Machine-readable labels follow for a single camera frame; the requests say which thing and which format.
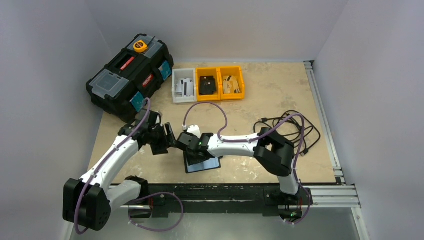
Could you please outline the black leather card holder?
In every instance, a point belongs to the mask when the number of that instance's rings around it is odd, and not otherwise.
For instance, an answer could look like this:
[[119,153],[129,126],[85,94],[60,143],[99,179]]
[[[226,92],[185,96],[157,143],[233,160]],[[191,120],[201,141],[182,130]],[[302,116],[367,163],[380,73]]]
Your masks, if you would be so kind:
[[221,159],[218,157],[210,158],[208,160],[194,164],[193,158],[189,157],[186,153],[184,153],[183,159],[186,174],[219,169],[222,166]]

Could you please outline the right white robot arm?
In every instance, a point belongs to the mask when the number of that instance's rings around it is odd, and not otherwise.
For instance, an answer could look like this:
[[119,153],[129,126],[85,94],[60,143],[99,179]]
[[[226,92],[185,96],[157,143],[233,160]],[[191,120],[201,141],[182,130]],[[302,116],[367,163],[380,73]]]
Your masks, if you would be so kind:
[[198,136],[187,129],[173,146],[198,162],[225,156],[254,158],[268,173],[277,176],[284,202],[292,204],[300,198],[300,184],[294,170],[299,154],[295,153],[295,145],[276,130],[263,127],[250,135],[202,133]]

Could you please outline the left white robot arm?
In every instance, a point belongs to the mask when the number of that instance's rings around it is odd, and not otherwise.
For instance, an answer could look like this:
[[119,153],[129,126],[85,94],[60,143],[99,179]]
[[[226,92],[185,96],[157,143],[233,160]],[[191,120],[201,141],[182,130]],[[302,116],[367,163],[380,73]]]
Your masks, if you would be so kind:
[[63,187],[62,218],[76,227],[100,231],[111,213],[127,203],[146,203],[150,197],[146,179],[129,176],[112,187],[125,164],[144,146],[150,146],[153,155],[168,154],[175,144],[169,122],[155,111],[142,111],[143,116],[131,120],[120,128],[117,136],[87,173],[78,179],[70,178]]

